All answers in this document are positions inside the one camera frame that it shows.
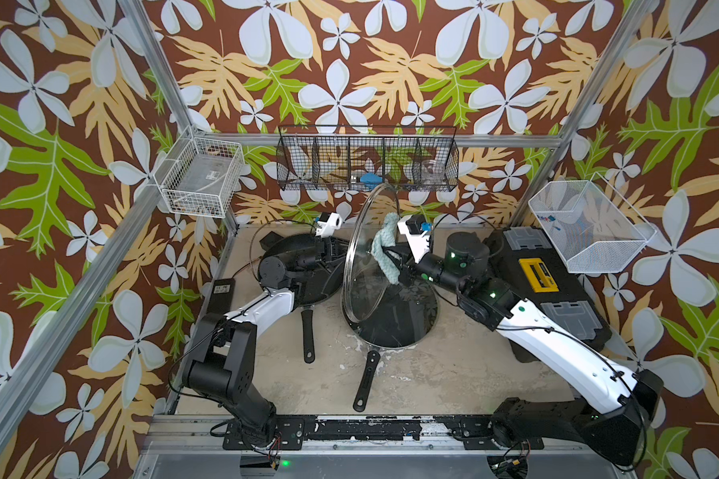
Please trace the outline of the light green fluffy cloth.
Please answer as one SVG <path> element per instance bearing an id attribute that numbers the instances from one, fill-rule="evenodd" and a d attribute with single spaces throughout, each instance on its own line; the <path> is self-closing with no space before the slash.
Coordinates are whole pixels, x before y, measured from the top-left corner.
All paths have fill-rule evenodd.
<path id="1" fill-rule="evenodd" d="M 383 226 L 375 234 L 371 244 L 371 255 L 391 285 L 399 283 L 401 272 L 393 260 L 385 253 L 385 247 L 394 247 L 397 244 L 395 233 L 397 232 L 397 222 L 400 218 L 397 213 L 388 213 L 383 220 Z"/>

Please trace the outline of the black back frying pan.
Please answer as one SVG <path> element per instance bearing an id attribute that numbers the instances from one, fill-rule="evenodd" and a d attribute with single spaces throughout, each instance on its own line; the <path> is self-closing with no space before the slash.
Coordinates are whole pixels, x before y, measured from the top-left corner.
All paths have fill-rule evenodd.
<path id="1" fill-rule="evenodd" d="M 344 269 L 333 271 L 306 271 L 299 267 L 299 254 L 315 235 L 304 233 L 284 237 L 269 251 L 264 251 L 259 262 L 259 283 L 268 289 L 288 289 L 294 294 L 294 305 L 299 307 L 303 325 L 304 361 L 316 359 L 313 330 L 313 306 L 332 297 L 343 284 Z"/>

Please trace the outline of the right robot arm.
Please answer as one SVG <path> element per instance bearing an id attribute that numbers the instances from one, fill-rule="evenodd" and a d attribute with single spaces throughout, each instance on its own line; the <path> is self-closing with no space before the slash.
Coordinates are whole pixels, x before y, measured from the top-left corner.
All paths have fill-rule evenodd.
<path id="1" fill-rule="evenodd" d="M 658 375 L 610 360 L 491 275 L 481 241 L 467 247 L 465 259 L 454 253 L 438 257 L 429 247 L 430 224 L 405 217 L 397 228 L 405 241 L 384 247 L 383 253 L 401 281 L 423 279 L 449 291 L 467 317 L 522 346 L 579 394 L 559 402 L 505 399 L 491 415 L 497 444 L 513 448 L 535 438 L 578 442 L 623 470 L 643 459 L 663 387 Z"/>

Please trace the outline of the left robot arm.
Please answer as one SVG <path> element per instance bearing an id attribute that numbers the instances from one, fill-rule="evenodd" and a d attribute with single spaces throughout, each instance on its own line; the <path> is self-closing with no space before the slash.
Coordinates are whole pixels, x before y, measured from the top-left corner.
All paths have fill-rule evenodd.
<path id="1" fill-rule="evenodd" d="M 277 408 L 253 385 L 258 338 L 279 319 L 301 311 L 304 359 L 316 359 L 314 306 L 343 282 L 349 242 L 310 234 L 265 238 L 258 265 L 263 292 L 235 311 L 207 313 L 185 353 L 182 384 L 231 413 L 229 431 L 245 447 L 278 439 Z"/>

